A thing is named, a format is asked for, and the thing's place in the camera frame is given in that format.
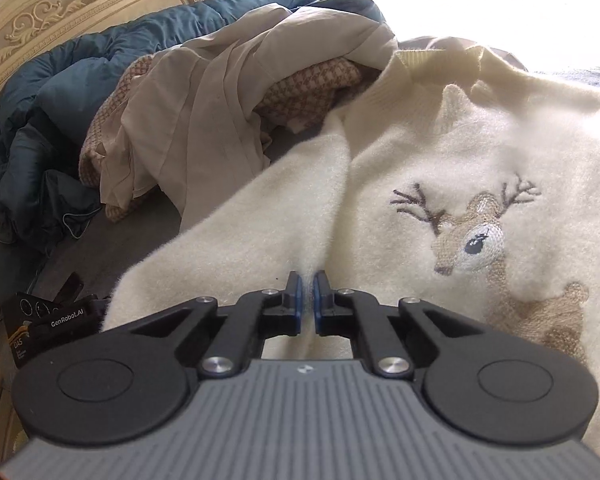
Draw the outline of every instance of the fuzzy cream sweater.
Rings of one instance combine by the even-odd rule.
[[[559,348],[600,388],[600,91],[478,46],[399,52],[320,136],[131,268],[105,328],[323,267]],[[267,354],[346,354],[311,330]],[[586,443],[600,454],[600,404]]]

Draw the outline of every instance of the deer body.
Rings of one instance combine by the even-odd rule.
[[[532,202],[540,195],[538,188],[518,177],[512,194],[506,184],[502,187],[501,201],[491,193],[478,193],[460,216],[444,211],[431,212],[419,184],[415,184],[414,188],[415,195],[394,190],[400,198],[391,203],[404,205],[397,211],[431,225],[436,235],[432,245],[436,255],[434,270],[449,276],[454,271],[485,269],[486,281],[498,301],[489,310],[488,324],[503,332],[561,350],[585,363],[580,336],[581,304],[588,297],[586,287],[580,283],[569,283],[563,294],[555,298],[521,301],[512,295],[507,285],[505,236],[500,217],[514,204]]]

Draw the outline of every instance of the gray gripper base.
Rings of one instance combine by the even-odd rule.
[[[206,381],[180,415],[101,449],[34,439],[10,480],[600,480],[579,442],[504,449],[450,430],[408,383],[357,361],[254,361]]]

